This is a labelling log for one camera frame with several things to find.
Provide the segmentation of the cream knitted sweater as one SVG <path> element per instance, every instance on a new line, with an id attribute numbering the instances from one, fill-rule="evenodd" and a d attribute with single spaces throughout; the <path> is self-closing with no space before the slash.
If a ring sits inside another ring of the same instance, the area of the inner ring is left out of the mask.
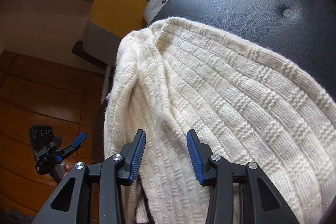
<path id="1" fill-rule="evenodd" d="M 210 191 L 194 175 L 190 129 L 228 161 L 258 163 L 300 223 L 318 223 L 335 198 L 335 102 L 295 63 L 228 32 L 175 17 L 122 39 L 104 155 L 139 129 L 127 223 L 205 222 Z"/>

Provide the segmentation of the black leather ottoman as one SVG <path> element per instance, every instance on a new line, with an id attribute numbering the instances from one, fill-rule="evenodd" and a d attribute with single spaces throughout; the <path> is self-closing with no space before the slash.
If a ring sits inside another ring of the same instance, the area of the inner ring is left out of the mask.
<path id="1" fill-rule="evenodd" d="M 277 52 L 335 96 L 335 0 L 169 0 L 156 20 L 171 16 Z"/>

